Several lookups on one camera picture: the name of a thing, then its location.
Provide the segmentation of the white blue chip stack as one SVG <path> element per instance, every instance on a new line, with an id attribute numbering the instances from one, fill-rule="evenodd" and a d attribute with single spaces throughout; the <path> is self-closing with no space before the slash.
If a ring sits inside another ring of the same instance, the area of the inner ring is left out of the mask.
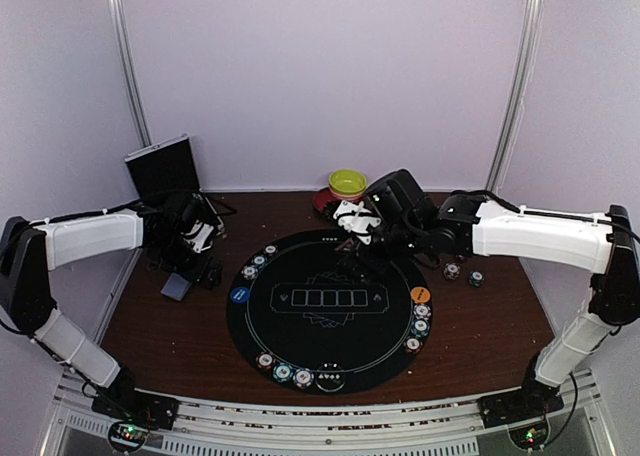
<path id="1" fill-rule="evenodd" d="M 443 267 L 443 277 L 446 280 L 454 281 L 460 276 L 460 274 L 461 267 L 457 263 L 450 262 Z"/>

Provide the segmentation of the orange round blind button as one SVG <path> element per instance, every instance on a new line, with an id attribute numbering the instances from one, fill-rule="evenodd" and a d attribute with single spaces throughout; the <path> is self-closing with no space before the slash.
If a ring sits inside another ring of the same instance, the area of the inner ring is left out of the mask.
<path id="1" fill-rule="evenodd" d="M 416 286 L 411 289 L 410 297 L 415 304 L 427 304 L 431 300 L 431 292 L 424 286 Z"/>

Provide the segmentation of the blue round blind button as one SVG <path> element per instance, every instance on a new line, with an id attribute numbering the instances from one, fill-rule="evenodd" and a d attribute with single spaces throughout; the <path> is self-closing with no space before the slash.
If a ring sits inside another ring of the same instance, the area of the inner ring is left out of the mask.
<path id="1" fill-rule="evenodd" d="M 251 296 L 251 291 L 247 287 L 236 287 L 233 288 L 230 292 L 230 301 L 235 304 L 244 304 L 246 303 Z"/>

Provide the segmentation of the brown chip stack front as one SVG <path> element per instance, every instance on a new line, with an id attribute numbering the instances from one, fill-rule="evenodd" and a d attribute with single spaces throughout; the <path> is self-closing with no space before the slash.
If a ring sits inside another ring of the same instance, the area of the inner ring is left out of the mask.
<path id="1" fill-rule="evenodd" d="M 273 368 L 276 359 L 268 352 L 261 352 L 255 359 L 256 366 L 259 370 L 267 371 Z"/>

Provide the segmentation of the red black triangle dealer marker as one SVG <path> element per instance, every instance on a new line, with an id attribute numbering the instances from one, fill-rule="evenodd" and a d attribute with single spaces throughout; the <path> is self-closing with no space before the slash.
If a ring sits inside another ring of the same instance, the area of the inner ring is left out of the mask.
<path id="1" fill-rule="evenodd" d="M 342 242 L 341 244 L 339 244 L 335 248 L 335 253 L 336 254 L 350 253 L 353 250 L 355 245 L 356 245 L 356 243 L 352 239 L 348 239 L 348 240 Z"/>

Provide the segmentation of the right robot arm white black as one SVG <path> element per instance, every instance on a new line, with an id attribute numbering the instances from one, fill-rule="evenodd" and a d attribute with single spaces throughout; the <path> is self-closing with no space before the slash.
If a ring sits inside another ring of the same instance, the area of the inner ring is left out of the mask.
<path id="1" fill-rule="evenodd" d="M 608 335 L 639 318 L 639 238 L 619 205 L 605 213 L 566 213 L 516 206 L 487 190 L 457 190 L 436 205 L 401 169 L 373 183 L 361 202 L 342 202 L 333 218 L 356 238 L 356 265 L 363 273 L 382 259 L 415 254 L 510 256 L 590 273 L 590 299 L 532 358 L 513 395 L 513 409 L 522 417 L 535 416 Z"/>

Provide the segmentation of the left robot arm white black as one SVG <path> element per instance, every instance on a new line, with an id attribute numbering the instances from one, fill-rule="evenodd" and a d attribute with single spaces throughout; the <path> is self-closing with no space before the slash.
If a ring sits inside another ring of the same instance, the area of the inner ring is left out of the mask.
<path id="1" fill-rule="evenodd" d="M 76 371 L 121 419 L 137 418 L 144 400 L 132 371 L 94 335 L 109 306 L 108 286 L 139 251 L 186 285 L 214 286 L 221 215 L 203 193 L 181 190 L 40 220 L 8 218 L 1 230 L 8 331 Z"/>

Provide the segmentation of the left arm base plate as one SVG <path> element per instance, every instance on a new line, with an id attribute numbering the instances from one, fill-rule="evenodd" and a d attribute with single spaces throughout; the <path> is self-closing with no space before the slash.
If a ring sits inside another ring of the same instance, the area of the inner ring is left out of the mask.
<path id="1" fill-rule="evenodd" d="M 93 412 L 149 427 L 171 430 L 179 401 L 173 397 L 138 390 L 102 391 L 91 404 Z"/>

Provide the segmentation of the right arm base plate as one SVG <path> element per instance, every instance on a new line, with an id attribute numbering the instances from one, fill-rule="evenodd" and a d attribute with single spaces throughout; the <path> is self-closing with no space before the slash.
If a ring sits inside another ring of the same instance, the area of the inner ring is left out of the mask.
<path id="1" fill-rule="evenodd" d="M 478 406 L 484 427 L 493 428 L 544 417 L 563 409 L 564 402 L 558 394 L 516 389 L 483 396 L 478 400 Z"/>

